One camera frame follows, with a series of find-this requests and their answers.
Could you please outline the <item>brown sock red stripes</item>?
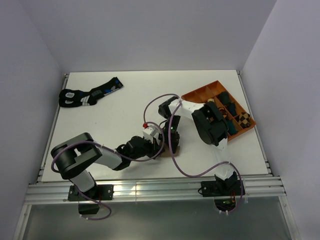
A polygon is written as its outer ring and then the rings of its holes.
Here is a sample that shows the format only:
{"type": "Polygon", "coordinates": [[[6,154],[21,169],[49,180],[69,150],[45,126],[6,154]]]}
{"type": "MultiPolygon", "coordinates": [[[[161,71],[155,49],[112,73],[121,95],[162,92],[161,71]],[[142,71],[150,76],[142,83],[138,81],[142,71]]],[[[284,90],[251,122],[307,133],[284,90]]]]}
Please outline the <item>brown sock red stripes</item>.
{"type": "MultiPolygon", "coordinates": [[[[163,148],[163,152],[160,154],[160,157],[161,158],[171,158],[171,152],[170,152],[170,149],[169,149],[169,147],[168,146],[164,146],[164,148],[163,148]]],[[[180,146],[178,146],[177,148],[176,148],[176,151],[175,151],[175,153],[173,153],[173,156],[174,157],[178,157],[180,155],[180,146]]]]}

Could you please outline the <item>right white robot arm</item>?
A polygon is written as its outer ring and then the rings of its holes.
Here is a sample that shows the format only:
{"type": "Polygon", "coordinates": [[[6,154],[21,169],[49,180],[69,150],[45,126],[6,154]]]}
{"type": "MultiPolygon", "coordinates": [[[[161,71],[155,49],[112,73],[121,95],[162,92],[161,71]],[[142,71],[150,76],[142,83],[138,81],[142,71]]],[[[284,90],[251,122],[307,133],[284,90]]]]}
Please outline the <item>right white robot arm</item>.
{"type": "Polygon", "coordinates": [[[228,154],[228,123],[217,105],[212,101],[195,103],[173,96],[158,106],[158,113],[166,119],[164,139],[178,171],[186,177],[198,178],[216,169],[214,177],[218,181],[217,191],[222,195],[229,194],[238,180],[238,172],[230,163],[228,154]],[[181,117],[193,121],[200,139],[205,144],[213,146],[216,153],[217,163],[197,175],[183,172],[174,157],[180,140],[178,125],[181,117]]]}

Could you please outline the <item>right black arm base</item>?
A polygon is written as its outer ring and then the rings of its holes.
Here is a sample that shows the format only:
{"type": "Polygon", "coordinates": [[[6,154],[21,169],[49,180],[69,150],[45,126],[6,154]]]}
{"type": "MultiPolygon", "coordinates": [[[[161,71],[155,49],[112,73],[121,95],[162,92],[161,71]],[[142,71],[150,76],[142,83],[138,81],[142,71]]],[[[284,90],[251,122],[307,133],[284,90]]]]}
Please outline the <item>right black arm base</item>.
{"type": "Polygon", "coordinates": [[[222,180],[215,176],[215,180],[206,180],[200,183],[197,192],[204,198],[213,197],[214,205],[220,214],[232,213],[245,196],[245,186],[242,179],[234,171],[232,175],[222,180]]]}

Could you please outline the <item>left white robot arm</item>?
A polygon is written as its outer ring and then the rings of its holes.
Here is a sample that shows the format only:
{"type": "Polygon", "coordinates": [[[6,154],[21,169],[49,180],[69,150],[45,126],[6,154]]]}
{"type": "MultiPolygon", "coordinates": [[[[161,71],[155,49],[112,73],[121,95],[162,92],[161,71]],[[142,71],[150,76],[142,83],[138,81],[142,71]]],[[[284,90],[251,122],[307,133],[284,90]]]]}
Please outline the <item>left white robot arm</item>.
{"type": "Polygon", "coordinates": [[[87,168],[96,163],[113,171],[121,171],[132,162],[156,159],[164,151],[165,143],[153,137],[151,140],[133,136],[127,143],[115,150],[95,142],[88,133],[82,133],[57,146],[50,154],[53,158],[51,170],[59,173],[62,179],[74,184],[79,194],[86,200],[96,197],[98,187],[87,168]]]}

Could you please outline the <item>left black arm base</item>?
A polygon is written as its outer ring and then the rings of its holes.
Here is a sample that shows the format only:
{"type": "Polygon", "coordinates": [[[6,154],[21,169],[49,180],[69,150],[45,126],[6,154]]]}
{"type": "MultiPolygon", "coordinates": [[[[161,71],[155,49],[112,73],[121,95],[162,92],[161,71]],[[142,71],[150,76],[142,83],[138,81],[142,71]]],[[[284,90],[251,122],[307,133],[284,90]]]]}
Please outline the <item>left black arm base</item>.
{"type": "Polygon", "coordinates": [[[76,185],[69,188],[67,197],[68,202],[78,202],[78,213],[82,218],[98,221],[108,218],[112,214],[111,208],[103,203],[103,201],[111,201],[113,199],[114,186],[112,184],[98,184],[92,189],[81,192],[76,185]],[[96,217],[102,208],[108,210],[108,214],[104,217],[96,217]]]}

